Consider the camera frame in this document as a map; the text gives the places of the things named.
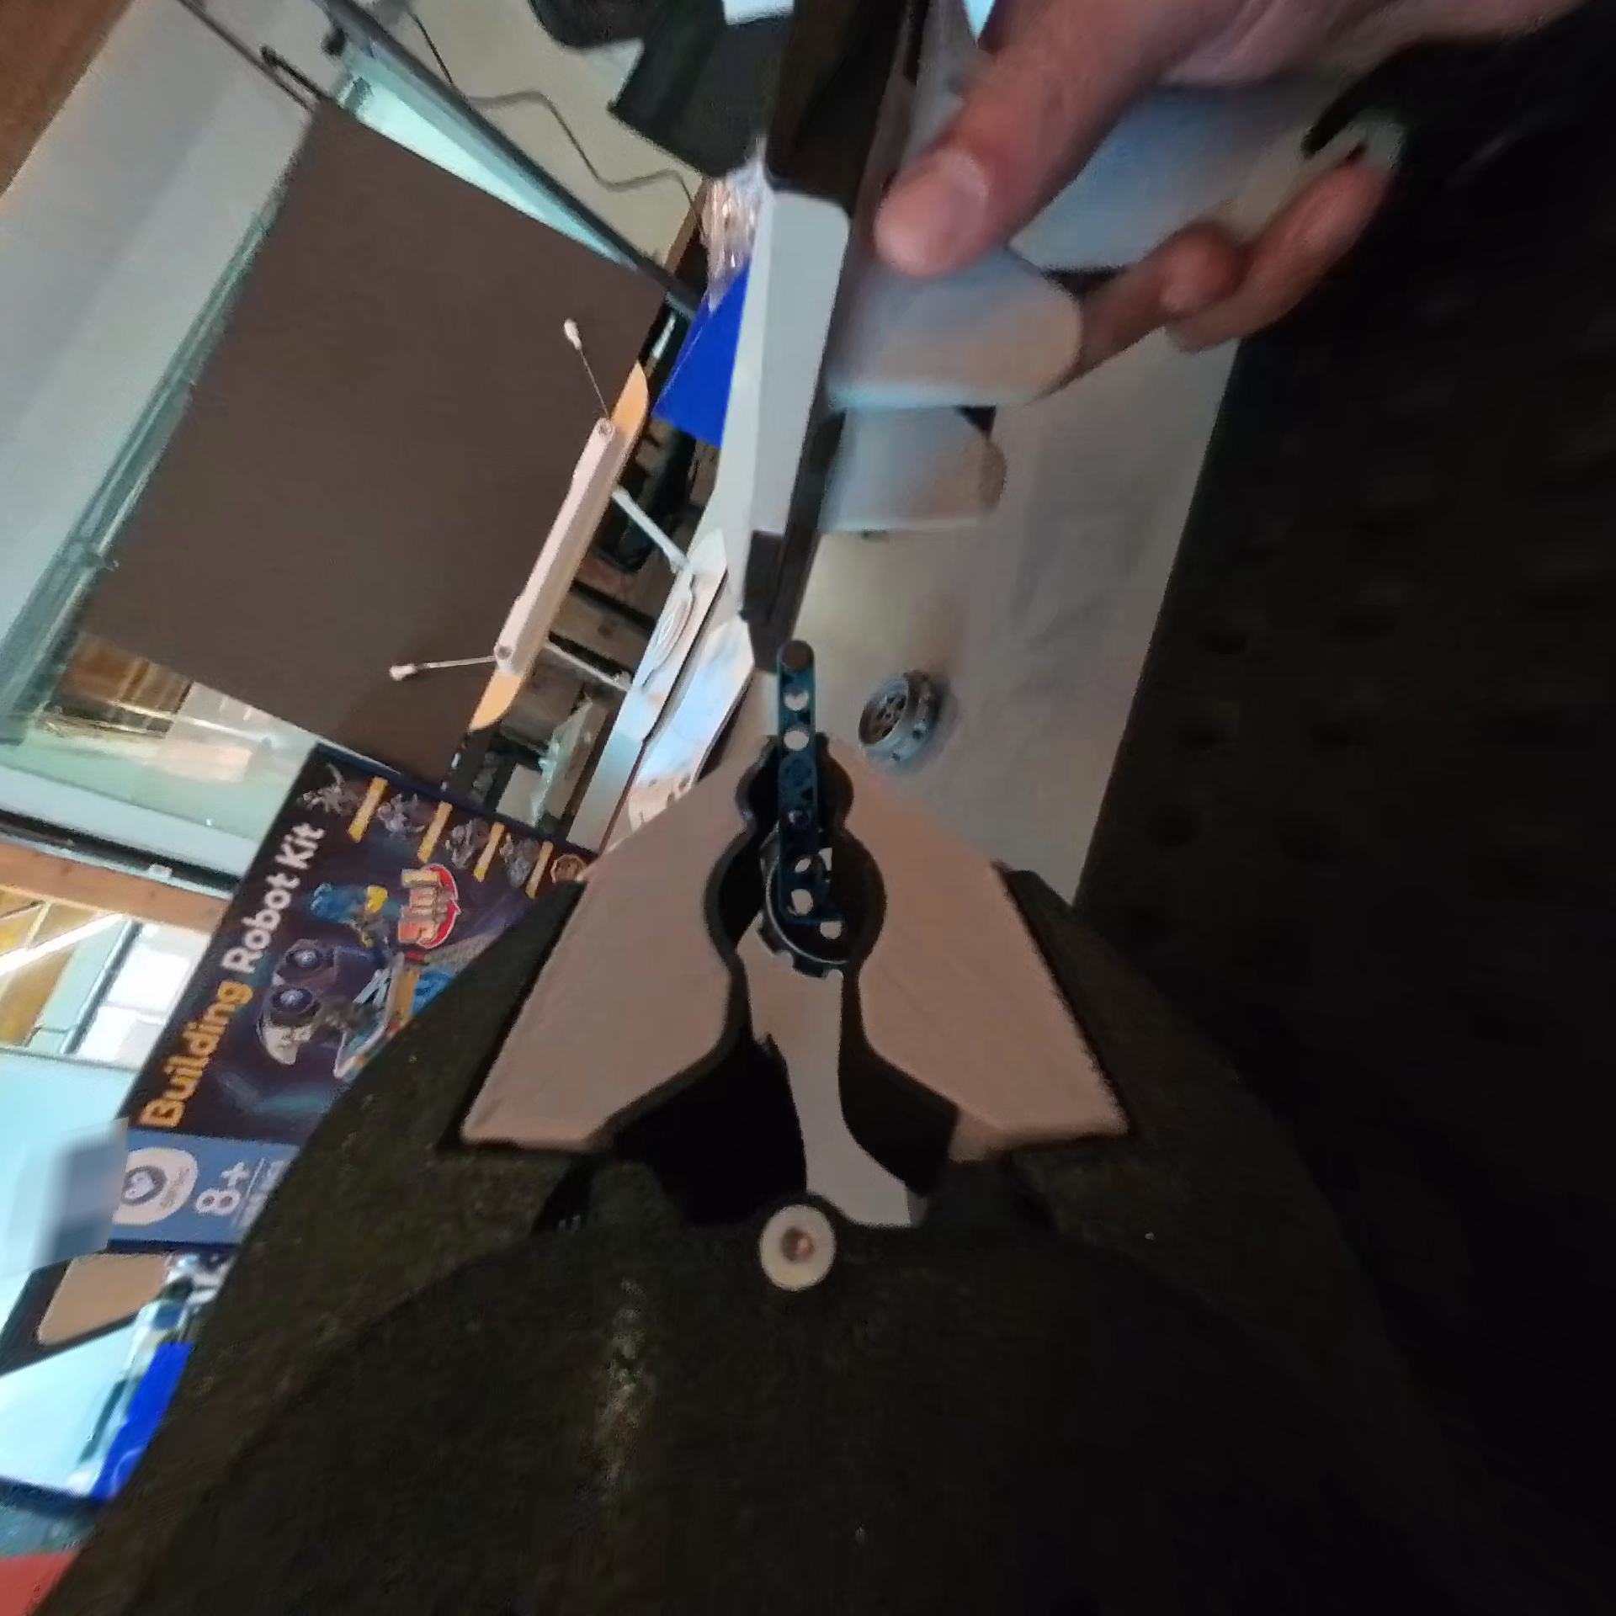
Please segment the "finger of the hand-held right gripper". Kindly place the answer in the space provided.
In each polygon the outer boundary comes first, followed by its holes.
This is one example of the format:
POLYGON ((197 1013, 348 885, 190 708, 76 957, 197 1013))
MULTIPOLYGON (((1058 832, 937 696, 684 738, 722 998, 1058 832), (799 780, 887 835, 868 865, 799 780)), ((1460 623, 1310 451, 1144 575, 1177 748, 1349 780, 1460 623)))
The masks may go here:
POLYGON ((795 635, 821 532, 842 414, 821 370, 846 213, 765 189, 722 424, 722 551, 757 666, 795 635))

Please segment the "black toothed toy wheel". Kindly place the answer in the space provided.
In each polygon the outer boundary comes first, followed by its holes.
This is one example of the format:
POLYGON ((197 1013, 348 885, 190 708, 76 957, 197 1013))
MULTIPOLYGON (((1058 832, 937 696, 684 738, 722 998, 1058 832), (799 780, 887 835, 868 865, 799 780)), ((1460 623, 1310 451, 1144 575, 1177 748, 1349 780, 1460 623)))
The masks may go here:
POLYGON ((765 841, 759 932, 799 975, 854 969, 876 932, 876 898, 868 859, 851 843, 785 857, 777 839, 765 841))

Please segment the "blue perforated toy beam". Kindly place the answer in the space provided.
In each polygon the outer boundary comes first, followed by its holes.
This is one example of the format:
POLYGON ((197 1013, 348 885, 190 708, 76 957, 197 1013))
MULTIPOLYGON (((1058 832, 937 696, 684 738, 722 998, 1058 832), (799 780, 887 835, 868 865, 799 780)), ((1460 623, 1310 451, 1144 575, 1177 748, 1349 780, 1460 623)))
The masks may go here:
POLYGON ((824 819, 818 729, 816 729, 816 663, 806 641, 788 641, 774 666, 777 738, 774 760, 774 829, 785 857, 816 854, 832 847, 824 819))

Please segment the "dark brown partition board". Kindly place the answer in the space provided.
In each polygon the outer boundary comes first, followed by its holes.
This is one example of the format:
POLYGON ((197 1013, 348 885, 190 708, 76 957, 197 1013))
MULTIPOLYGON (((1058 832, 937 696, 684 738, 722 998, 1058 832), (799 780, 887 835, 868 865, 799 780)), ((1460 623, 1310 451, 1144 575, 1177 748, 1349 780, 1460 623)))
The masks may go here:
POLYGON ((443 784, 662 288, 320 110, 82 627, 443 784))

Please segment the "dark printed toy box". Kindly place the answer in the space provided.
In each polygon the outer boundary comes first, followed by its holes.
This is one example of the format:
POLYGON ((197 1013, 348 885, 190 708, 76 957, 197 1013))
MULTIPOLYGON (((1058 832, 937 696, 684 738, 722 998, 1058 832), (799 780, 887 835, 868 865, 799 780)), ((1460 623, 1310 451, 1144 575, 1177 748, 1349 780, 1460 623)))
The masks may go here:
POLYGON ((317 745, 127 1093, 111 1250, 236 1248, 357 1075, 590 862, 317 745))

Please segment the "blue storage bin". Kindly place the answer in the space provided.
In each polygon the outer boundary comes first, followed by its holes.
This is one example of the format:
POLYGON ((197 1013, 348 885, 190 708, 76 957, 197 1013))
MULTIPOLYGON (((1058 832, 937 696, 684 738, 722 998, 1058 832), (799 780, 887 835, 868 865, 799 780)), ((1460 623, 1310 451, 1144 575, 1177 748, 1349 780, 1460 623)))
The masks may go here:
POLYGON ((656 424, 710 447, 722 444, 744 303, 744 275, 718 304, 702 303, 652 409, 656 424))

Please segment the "instruction booklet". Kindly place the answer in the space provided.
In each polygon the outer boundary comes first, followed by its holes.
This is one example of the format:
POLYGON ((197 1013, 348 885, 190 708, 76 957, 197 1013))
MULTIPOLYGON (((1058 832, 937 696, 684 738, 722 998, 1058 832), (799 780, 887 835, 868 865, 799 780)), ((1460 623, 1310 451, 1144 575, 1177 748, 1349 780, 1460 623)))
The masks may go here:
POLYGON ((754 674, 751 633, 740 616, 707 633, 684 692, 643 751, 625 802, 629 829, 641 829, 696 789, 754 674))

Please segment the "person's right hand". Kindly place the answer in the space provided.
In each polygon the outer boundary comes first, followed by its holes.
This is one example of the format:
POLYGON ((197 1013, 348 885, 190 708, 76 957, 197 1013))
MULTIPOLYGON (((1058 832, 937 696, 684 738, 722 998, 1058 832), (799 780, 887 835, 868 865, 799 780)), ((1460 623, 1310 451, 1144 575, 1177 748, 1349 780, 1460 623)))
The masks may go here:
MULTIPOLYGON (((1315 65, 1372 68, 1427 44, 1545 31, 1577 2, 994 2, 987 62, 952 124, 883 198, 894 273, 960 273, 1008 245, 1161 88, 1255 86, 1315 65)), ((1391 175, 1358 157, 1317 179, 1251 241, 1174 233, 1082 303, 1078 374, 1151 333, 1181 351, 1249 338, 1295 310, 1374 222, 1391 175)))

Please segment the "grey wheel hub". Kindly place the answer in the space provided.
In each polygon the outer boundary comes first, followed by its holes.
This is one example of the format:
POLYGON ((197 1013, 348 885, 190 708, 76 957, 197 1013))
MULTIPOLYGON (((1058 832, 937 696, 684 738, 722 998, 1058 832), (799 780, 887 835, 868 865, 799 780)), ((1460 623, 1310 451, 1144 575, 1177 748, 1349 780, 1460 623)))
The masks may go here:
POLYGON ((883 681, 860 708, 858 741, 868 760, 902 770, 927 753, 945 714, 945 686, 924 671, 883 681))

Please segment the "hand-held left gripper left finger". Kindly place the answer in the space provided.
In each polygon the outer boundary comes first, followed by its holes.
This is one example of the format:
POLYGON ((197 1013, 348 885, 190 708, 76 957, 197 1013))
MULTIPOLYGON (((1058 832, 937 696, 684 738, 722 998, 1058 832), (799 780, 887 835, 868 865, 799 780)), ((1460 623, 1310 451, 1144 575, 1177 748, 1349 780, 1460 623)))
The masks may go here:
POLYGON ((768 1136, 768 1049, 715 898, 754 829, 729 759, 593 862, 463 1122, 468 1146, 696 1149, 768 1136))

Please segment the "white desk lamp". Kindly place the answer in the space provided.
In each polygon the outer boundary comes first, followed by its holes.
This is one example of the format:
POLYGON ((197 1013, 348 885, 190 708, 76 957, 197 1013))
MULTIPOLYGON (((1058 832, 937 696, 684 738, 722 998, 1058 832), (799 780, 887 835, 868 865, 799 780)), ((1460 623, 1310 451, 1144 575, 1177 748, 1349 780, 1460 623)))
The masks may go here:
POLYGON ((490 686, 472 714, 472 729, 496 725, 513 704, 545 653, 568 663, 579 677, 625 696, 629 729, 652 734, 655 719, 674 704, 674 689, 718 604, 729 564, 722 536, 698 536, 687 551, 656 524, 643 505, 625 491, 622 477, 641 442, 652 409, 652 388, 643 362, 632 367, 611 414, 590 429, 577 459, 568 491, 538 549, 530 578, 496 637, 496 652, 480 656, 427 660, 391 667, 391 679, 491 667, 490 686), (627 514, 641 536, 649 536, 674 571, 674 587, 662 604, 634 674, 614 674, 588 663, 579 652, 563 652, 559 612, 577 584, 577 568, 588 556, 601 520, 627 514))

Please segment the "clear plastic bag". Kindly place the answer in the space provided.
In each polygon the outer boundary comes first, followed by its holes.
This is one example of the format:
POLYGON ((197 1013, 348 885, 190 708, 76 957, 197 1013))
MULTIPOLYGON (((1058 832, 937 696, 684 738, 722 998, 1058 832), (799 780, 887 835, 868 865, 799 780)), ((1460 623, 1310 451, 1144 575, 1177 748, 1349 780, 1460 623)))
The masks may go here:
POLYGON ((703 307, 718 310, 757 253, 770 180, 757 154, 743 168, 703 183, 698 233, 707 253, 703 307))

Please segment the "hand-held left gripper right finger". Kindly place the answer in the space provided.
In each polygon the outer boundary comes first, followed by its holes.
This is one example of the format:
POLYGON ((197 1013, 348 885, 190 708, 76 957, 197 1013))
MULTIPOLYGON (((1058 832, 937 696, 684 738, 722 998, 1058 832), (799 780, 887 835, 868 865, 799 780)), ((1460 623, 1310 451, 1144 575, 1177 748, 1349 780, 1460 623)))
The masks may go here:
POLYGON ((1125 1107, 1012 898, 1007 870, 858 755, 846 835, 880 880, 845 990, 850 1129, 876 1159, 993 1159, 1118 1141, 1125 1107))

